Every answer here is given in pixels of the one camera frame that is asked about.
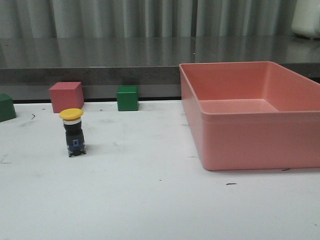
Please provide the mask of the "yellow push button switch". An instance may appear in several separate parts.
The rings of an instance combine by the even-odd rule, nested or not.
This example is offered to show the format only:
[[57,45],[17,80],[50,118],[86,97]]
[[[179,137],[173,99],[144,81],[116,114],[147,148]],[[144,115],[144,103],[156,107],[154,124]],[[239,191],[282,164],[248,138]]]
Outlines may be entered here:
[[80,108],[68,108],[59,113],[65,129],[65,138],[68,156],[86,154],[84,133],[81,116],[84,114]]

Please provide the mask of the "green cube block centre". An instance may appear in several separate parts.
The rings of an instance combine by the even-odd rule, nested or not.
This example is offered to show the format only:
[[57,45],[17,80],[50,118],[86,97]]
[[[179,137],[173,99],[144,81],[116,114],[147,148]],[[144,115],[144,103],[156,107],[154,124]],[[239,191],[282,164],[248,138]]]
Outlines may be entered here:
[[137,111],[139,109],[138,86],[120,86],[116,99],[118,111]]

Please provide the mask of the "pink plastic bin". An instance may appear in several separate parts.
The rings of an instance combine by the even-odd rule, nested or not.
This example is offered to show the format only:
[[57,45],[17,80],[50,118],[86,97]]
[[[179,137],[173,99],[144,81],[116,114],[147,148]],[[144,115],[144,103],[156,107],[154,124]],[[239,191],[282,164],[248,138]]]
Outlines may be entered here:
[[317,82],[270,61],[183,63],[179,70],[205,169],[319,167]]

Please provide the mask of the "pink cube block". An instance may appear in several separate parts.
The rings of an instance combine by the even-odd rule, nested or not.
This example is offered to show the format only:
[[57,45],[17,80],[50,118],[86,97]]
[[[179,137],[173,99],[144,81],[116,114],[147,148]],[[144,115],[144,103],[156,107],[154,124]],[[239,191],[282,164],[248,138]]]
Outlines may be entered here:
[[52,110],[60,113],[70,108],[81,109],[84,95],[81,82],[57,82],[49,89]]

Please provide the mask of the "green block at left edge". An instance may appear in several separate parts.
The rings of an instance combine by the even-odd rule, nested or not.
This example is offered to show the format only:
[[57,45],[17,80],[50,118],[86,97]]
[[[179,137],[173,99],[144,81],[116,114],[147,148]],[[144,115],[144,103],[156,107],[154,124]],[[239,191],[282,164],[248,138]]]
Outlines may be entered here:
[[0,122],[15,119],[17,117],[12,98],[5,94],[0,94]]

